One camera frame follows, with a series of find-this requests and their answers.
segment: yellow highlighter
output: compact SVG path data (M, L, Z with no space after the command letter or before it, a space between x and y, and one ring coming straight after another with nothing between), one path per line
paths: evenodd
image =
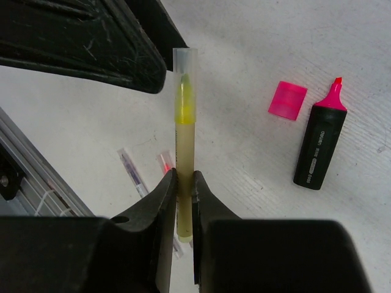
M181 242L192 240L191 189L194 172L196 123L197 49L175 48L175 158L178 174L177 234Z

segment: white table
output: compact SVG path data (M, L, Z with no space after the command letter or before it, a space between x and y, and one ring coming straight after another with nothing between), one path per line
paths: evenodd
M391 3L386 0L163 0L199 48L196 167L241 217L335 219L375 292L391 292ZM292 182L311 105L343 76L349 109L320 191ZM309 88L297 121L267 113L280 80ZM0 106L97 215L139 196L117 150L150 189L174 150L172 75L159 95L0 68ZM192 287L191 252L172 292Z

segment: pen cap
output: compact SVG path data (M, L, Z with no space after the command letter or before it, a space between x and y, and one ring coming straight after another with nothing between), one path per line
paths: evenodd
M307 89L305 87L280 81L268 112L290 120L296 120L306 93Z
M195 48L174 48L175 122L193 124L196 121L197 56Z
M170 151L163 151L158 155L157 159L164 175L174 167Z

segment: pink highlighter cap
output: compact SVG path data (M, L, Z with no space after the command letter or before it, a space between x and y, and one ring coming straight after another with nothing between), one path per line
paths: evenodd
M306 93L307 89L305 87L280 81L268 112L290 120L296 120Z

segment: pink highlighter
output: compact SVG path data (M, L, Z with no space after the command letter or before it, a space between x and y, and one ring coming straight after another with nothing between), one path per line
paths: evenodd
M348 110L340 101L342 78L336 78L327 97L312 106L293 182L320 190Z

